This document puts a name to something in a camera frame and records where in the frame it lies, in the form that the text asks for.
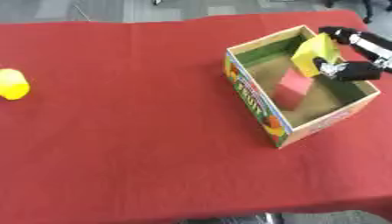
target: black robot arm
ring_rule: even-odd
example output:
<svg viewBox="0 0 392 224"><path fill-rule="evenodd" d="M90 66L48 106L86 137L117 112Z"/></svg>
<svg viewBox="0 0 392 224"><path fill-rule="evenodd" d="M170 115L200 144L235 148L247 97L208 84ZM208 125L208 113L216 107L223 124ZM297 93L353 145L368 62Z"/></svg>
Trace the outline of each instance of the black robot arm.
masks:
<svg viewBox="0 0 392 224"><path fill-rule="evenodd" d="M342 45L350 45L367 61L348 61L338 65L328 64L322 58L313 60L321 74L338 81L378 80L383 71L392 73L392 42L371 32L352 28L327 26L319 28Z"/></svg>

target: fruit box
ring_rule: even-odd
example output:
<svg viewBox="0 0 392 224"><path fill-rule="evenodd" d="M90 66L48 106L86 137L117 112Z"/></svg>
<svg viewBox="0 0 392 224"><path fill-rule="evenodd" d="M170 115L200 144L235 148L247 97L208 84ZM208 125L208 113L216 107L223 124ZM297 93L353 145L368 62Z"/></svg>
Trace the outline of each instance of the fruit box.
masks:
<svg viewBox="0 0 392 224"><path fill-rule="evenodd" d="M369 81L340 82L317 75L295 110L280 109L270 96L285 72L294 67L291 56L315 35L301 25L227 49L226 76L277 148L355 114L380 93Z"/></svg>

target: table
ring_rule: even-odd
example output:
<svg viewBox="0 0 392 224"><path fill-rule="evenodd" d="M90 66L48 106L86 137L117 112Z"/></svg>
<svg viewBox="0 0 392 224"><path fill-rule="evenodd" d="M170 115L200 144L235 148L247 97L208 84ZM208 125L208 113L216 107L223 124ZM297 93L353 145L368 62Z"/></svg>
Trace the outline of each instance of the table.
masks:
<svg viewBox="0 0 392 224"><path fill-rule="evenodd" d="M386 215L392 77L358 115L275 150L222 74L227 47L302 24L366 29L347 10L0 25L1 64L32 86L0 101L2 223Z"/></svg>

